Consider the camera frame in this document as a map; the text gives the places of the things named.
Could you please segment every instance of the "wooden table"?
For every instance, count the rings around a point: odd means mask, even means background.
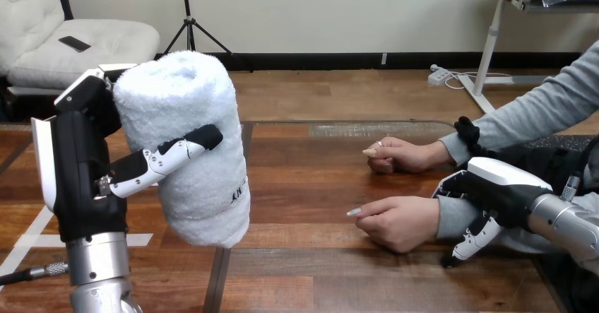
[[[135,298],[150,313],[559,312],[527,256],[486,252],[443,269],[447,245],[392,254],[345,216],[387,196],[430,196],[451,172],[373,175],[362,149],[385,135],[429,143],[452,131],[436,122],[244,123],[248,233],[231,250],[192,247],[167,227],[155,188],[131,196],[130,233],[153,233],[130,248]],[[14,136],[0,132],[0,150],[14,150],[0,156],[14,158],[0,170],[1,260],[42,209],[32,145],[18,152]],[[128,153],[121,132],[108,141],[113,159]],[[57,234],[55,218],[42,234]],[[65,258],[64,248],[31,247],[19,269]],[[0,312],[70,312],[71,290],[66,277],[6,286]]]

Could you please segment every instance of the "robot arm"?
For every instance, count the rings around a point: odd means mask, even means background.
[[[564,194],[573,196],[572,191]],[[599,274],[599,214],[555,196],[549,184],[530,173],[498,160],[473,158],[467,170],[441,181],[438,195],[466,197],[482,210],[464,241],[444,257],[444,266],[470,258],[504,228],[520,227],[564,248],[582,267]]]
[[[121,127],[112,83],[135,65],[86,71],[54,102],[58,115],[32,119],[46,206],[59,221],[68,263],[0,277],[0,285],[69,273],[74,312],[139,313],[131,296],[126,197],[165,178],[223,139],[212,124],[155,150],[110,163],[105,137]]]

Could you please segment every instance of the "power strip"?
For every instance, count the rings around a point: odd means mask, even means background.
[[[445,81],[451,78],[451,73],[447,69],[439,68],[434,73],[429,75],[429,83],[431,85],[442,85]]]

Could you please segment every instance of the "fingernail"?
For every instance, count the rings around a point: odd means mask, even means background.
[[[362,212],[361,208],[352,209],[348,212],[348,216],[356,216]]]
[[[369,158],[374,158],[376,156],[376,149],[364,149],[362,154],[368,156]]]

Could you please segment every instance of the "white towel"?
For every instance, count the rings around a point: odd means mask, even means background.
[[[249,225],[249,184],[233,83],[215,58],[175,52],[126,71],[114,101],[131,150],[158,145],[206,124],[223,141],[159,182],[170,226],[187,242],[230,248]]]

